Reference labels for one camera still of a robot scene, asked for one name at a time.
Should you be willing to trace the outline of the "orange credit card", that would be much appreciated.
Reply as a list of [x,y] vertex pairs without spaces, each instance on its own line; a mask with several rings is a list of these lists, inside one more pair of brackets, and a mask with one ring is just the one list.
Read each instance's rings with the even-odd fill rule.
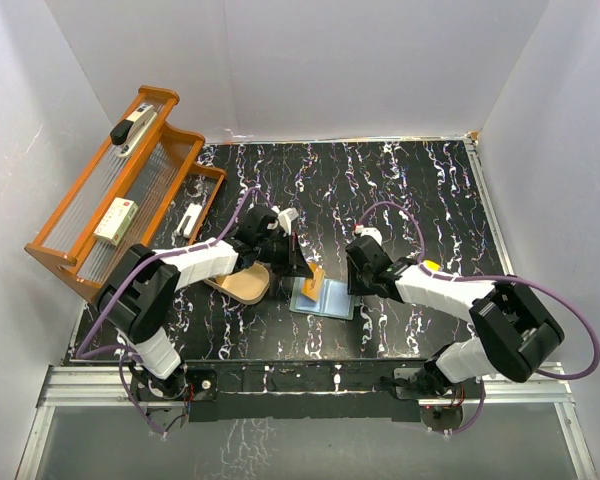
[[301,294],[305,298],[317,302],[324,283],[325,272],[324,269],[316,263],[310,263],[309,267],[312,271],[312,277],[305,279],[301,287]]

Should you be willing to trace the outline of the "mint green card holder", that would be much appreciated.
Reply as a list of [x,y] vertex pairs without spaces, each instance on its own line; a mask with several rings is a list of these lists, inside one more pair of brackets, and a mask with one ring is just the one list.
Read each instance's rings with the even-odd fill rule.
[[291,312],[339,320],[353,319],[354,309],[360,305],[360,298],[348,293],[345,282],[326,279],[317,301],[310,300],[301,293],[304,283],[304,278],[294,280],[289,304]]

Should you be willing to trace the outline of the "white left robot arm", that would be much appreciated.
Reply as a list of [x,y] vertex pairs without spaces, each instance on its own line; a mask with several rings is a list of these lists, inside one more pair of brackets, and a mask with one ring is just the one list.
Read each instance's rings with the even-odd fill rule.
[[270,275],[311,278],[299,245],[294,208],[256,205],[226,237],[189,248],[127,249],[95,298],[95,307],[114,325],[141,368],[138,381],[157,395],[174,399],[186,387],[184,363],[166,333],[165,319],[175,294],[209,281],[245,304],[260,301]]

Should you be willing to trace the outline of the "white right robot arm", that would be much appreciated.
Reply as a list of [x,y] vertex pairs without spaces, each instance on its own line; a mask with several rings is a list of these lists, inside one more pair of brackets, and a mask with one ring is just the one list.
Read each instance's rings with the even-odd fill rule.
[[446,397],[464,381],[485,375],[523,383],[564,341],[563,329],[520,282],[454,280],[406,257],[392,260],[368,235],[345,252],[351,294],[430,307],[475,330],[474,338],[441,347],[408,378],[391,380],[395,388]]

